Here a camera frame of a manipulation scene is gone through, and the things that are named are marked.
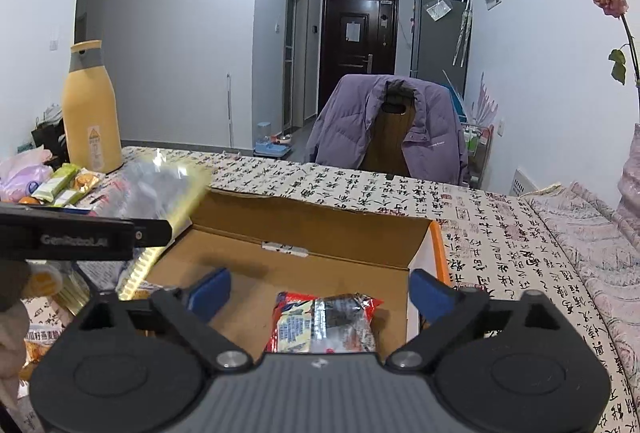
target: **dark brown door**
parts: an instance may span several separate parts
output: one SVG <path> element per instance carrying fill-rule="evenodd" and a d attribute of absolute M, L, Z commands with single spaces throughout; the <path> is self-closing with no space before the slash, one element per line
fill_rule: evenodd
<path fill-rule="evenodd" d="M 398 0 L 324 0 L 318 113 L 346 74 L 396 70 Z"/>

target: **purple jacket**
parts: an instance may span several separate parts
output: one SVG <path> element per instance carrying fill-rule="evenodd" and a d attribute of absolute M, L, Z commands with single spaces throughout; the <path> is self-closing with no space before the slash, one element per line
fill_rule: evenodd
<path fill-rule="evenodd" d="M 461 185 L 466 180 L 468 158 L 449 90 L 409 77 L 344 76 L 314 124 L 306 144 L 306 162 L 357 169 L 385 100 L 386 85 L 397 80 L 402 80 L 402 87 L 414 90 L 414 125 L 402 142 L 411 176 Z"/>

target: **refrigerator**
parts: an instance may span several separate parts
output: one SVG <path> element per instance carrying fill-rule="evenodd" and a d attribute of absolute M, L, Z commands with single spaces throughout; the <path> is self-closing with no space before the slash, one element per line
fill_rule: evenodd
<path fill-rule="evenodd" d="M 435 0 L 415 0 L 414 3 L 410 76 L 443 86 L 450 85 L 464 97 L 468 52 L 462 66 L 462 45 L 455 65 L 453 58 L 466 3 L 462 0 L 450 0 L 452 10 L 434 21 L 426 11 L 433 1 Z"/>

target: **floor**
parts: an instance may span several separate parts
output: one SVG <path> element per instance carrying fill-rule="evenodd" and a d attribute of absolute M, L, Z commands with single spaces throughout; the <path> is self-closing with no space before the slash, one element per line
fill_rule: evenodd
<path fill-rule="evenodd" d="M 292 151 L 289 153 L 285 160 L 289 162 L 303 162 L 305 159 L 305 149 L 306 149 L 306 141 L 309 140 L 309 136 L 311 135 L 311 130 L 314 127 L 314 123 L 316 118 L 313 117 L 308 123 L 305 124 L 300 129 L 297 129 L 295 132 L 291 134 L 291 148 Z"/>

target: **yellow thermos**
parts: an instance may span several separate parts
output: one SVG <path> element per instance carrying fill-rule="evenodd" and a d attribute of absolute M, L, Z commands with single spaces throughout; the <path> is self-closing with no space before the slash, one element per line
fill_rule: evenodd
<path fill-rule="evenodd" d="M 102 41 L 71 47 L 62 91 L 66 145 L 73 164 L 110 173 L 122 166 L 116 98 L 102 62 Z"/>

